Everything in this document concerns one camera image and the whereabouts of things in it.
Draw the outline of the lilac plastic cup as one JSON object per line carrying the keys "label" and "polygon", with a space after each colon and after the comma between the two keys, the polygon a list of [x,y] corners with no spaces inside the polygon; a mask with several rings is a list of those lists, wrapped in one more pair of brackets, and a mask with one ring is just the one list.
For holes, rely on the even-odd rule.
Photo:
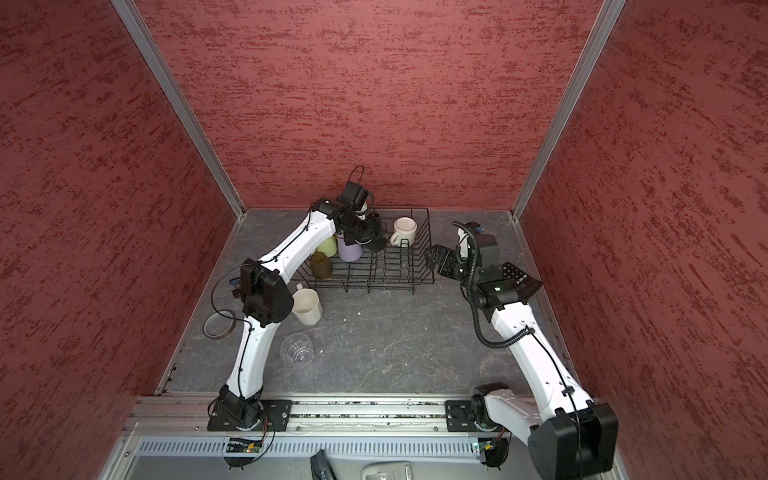
{"label": "lilac plastic cup", "polygon": [[347,244],[342,237],[337,238],[339,258],[344,262],[355,262],[363,255],[362,246],[357,243]]}

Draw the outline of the red inside white mug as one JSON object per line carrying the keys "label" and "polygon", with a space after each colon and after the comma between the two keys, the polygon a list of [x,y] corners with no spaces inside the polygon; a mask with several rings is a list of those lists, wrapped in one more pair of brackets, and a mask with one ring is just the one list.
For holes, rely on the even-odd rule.
{"label": "red inside white mug", "polygon": [[394,232],[390,244],[398,248],[412,248],[418,230],[418,223],[410,217],[397,218],[393,223]]}

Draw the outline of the pale green mug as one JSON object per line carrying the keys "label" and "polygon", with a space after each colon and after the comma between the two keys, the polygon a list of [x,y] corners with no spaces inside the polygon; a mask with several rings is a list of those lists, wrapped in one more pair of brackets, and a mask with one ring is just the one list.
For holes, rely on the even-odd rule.
{"label": "pale green mug", "polygon": [[315,250],[316,253],[322,253],[327,258],[334,257],[338,252],[338,243],[335,236],[325,239]]}

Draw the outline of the olive green glass cup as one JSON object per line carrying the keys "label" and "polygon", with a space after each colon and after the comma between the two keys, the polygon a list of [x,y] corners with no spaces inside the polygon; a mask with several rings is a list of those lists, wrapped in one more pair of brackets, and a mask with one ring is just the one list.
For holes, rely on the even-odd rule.
{"label": "olive green glass cup", "polygon": [[323,252],[315,252],[310,258],[310,270],[317,280],[325,280],[333,275],[333,265],[330,258]]}

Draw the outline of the clear glass cup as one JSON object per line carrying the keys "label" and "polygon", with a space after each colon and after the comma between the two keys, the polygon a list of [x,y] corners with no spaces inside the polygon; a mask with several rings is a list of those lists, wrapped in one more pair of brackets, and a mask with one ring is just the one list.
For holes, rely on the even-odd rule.
{"label": "clear glass cup", "polygon": [[289,365],[304,365],[315,357],[311,338],[304,333],[294,333],[286,337],[280,346],[282,360]]}

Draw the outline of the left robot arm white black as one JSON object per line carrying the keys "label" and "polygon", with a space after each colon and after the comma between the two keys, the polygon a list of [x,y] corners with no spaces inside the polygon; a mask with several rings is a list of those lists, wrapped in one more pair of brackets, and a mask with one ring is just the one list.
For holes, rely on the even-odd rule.
{"label": "left robot arm white black", "polygon": [[349,179],[338,197],[313,202],[305,219],[278,246],[238,266],[233,295],[242,302],[243,334],[233,370],[209,405],[209,431],[267,429],[263,376],[277,329],[294,306],[288,284],[311,254],[336,235],[371,252],[385,248],[388,240],[369,196],[360,181]]}

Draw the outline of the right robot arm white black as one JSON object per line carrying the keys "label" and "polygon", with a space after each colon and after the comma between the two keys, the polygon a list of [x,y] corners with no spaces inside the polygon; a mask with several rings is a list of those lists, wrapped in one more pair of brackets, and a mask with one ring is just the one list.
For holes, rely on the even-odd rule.
{"label": "right robot arm white black", "polygon": [[512,353],[536,403],[524,405],[501,383],[473,390],[466,418],[479,431],[499,434],[480,443],[483,462],[503,464],[504,450],[517,439],[543,479],[585,479],[610,471],[618,416],[580,386],[542,332],[530,305],[541,281],[501,261],[495,237],[480,232],[479,224],[453,225],[456,247],[432,246],[429,267],[459,283],[476,337],[488,348]]}

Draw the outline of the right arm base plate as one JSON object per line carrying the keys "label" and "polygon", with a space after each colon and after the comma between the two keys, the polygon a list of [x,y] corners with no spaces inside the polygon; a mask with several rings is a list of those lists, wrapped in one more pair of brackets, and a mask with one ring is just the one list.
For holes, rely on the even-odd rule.
{"label": "right arm base plate", "polygon": [[505,428],[520,438],[529,434],[529,422],[524,412],[498,398],[449,400],[445,403],[445,413],[449,432],[492,433]]}

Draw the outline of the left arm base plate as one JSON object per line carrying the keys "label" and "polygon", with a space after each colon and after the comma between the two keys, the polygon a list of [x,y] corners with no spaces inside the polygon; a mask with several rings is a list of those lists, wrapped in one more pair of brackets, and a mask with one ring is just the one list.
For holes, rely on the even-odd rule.
{"label": "left arm base plate", "polygon": [[245,403],[245,419],[233,414],[221,400],[213,403],[206,430],[209,432],[284,432],[292,408],[290,400],[260,400]]}

